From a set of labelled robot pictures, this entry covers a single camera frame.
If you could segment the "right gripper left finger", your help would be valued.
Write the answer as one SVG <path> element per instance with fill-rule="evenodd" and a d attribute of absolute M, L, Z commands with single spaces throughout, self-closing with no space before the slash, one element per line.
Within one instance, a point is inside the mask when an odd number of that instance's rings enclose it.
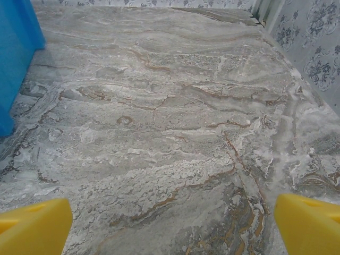
<path fill-rule="evenodd" d="M 1 254 L 61 254 L 72 221 L 66 198 L 2 212 Z"/>

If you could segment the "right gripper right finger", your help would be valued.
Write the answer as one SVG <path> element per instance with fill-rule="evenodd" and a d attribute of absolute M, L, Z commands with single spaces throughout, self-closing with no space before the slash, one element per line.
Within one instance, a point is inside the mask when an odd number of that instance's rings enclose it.
<path fill-rule="evenodd" d="M 281 194 L 274 217 L 288 254 L 339 254 L 339 205 Z"/>

